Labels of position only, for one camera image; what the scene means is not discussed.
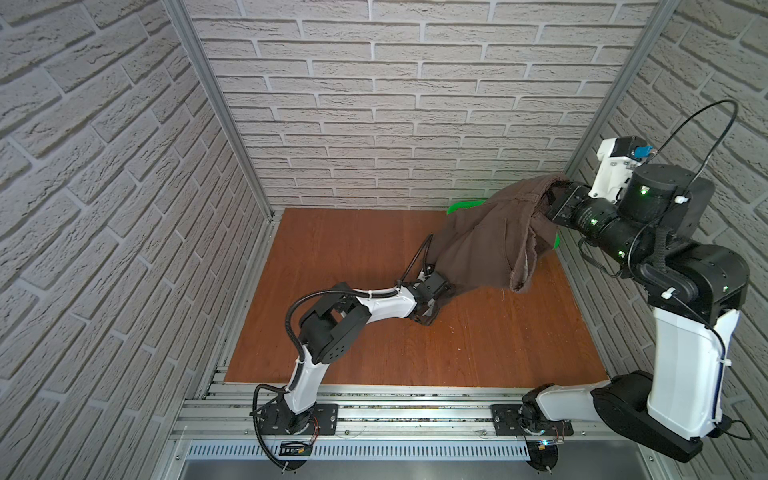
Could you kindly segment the brown trousers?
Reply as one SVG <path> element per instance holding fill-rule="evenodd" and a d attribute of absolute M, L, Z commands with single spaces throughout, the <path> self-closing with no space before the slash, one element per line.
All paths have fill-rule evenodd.
<path fill-rule="evenodd" d="M 556 243 L 558 227 L 546 212 L 568 185 L 562 174 L 521 180 L 449 214 L 433 236 L 427 264 L 458 295 L 484 287 L 527 291 L 539 258 Z"/>

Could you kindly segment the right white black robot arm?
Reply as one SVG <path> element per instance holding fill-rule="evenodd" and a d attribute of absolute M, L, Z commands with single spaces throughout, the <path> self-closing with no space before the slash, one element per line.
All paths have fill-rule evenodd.
<path fill-rule="evenodd" d="M 600 421 L 679 462 L 698 455 L 705 438 L 729 431 L 722 384 L 749 267 L 736 252 L 689 236 L 713 192 L 694 172 L 662 164 L 637 167 L 615 200 L 578 182 L 549 190 L 548 219 L 577 231 L 618 263 L 620 278 L 645 289 L 655 360 L 652 372 L 529 391 L 519 410 L 524 429 L 537 435 L 559 422 Z"/>

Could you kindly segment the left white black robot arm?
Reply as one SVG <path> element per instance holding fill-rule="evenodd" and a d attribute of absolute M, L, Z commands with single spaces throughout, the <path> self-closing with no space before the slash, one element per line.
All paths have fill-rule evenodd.
<path fill-rule="evenodd" d="M 289 308 L 285 328 L 297 349 L 295 367 L 287 385 L 259 384 L 258 397 L 268 390 L 275 397 L 260 406 L 252 402 L 254 431 L 261 435 L 330 434 L 329 407 L 317 397 L 331 364 L 345 355 L 369 324 L 409 319 L 429 326 L 441 302 L 455 293 L 441 274 L 428 271 L 413 282 L 400 280 L 391 288 L 360 290 L 342 282 L 328 290 L 308 294 Z"/>

